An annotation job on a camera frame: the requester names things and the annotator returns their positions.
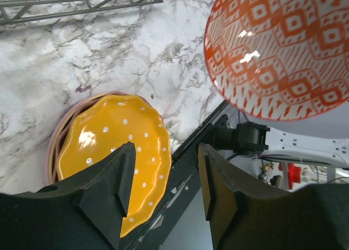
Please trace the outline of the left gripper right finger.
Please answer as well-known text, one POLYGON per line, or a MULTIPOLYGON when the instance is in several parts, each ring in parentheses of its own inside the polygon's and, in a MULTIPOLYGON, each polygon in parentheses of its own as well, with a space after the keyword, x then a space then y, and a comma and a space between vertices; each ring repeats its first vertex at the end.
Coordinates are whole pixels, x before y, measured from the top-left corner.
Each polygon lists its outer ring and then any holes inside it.
POLYGON ((348 185, 295 192, 268 185, 198 148, 206 220, 214 249, 348 249, 348 185))

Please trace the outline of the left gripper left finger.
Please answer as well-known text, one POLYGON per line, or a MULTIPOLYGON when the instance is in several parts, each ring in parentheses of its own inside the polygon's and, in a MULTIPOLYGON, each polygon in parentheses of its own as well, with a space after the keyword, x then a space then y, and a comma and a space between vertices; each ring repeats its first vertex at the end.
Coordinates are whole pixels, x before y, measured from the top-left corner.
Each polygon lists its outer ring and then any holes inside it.
POLYGON ((128 142, 35 193, 1 194, 1 249, 117 249, 135 160, 128 142))

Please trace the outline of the red blue patterned bowl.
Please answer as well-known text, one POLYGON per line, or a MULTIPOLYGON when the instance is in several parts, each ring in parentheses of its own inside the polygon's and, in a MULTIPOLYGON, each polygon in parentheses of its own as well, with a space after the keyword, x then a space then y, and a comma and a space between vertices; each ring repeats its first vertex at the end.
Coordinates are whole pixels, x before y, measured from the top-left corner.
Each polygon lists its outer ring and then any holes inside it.
POLYGON ((323 114, 348 100, 348 0, 216 0, 204 56, 216 89, 248 115, 323 114))

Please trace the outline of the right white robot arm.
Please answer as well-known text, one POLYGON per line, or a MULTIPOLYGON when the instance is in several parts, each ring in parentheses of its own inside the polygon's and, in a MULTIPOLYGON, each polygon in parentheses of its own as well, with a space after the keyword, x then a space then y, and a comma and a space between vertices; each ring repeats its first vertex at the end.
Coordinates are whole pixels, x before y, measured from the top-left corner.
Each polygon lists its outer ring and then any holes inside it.
POLYGON ((235 128, 215 127, 213 147, 245 157, 298 160, 306 164, 348 169, 348 138, 325 139, 283 132, 244 122, 235 128))

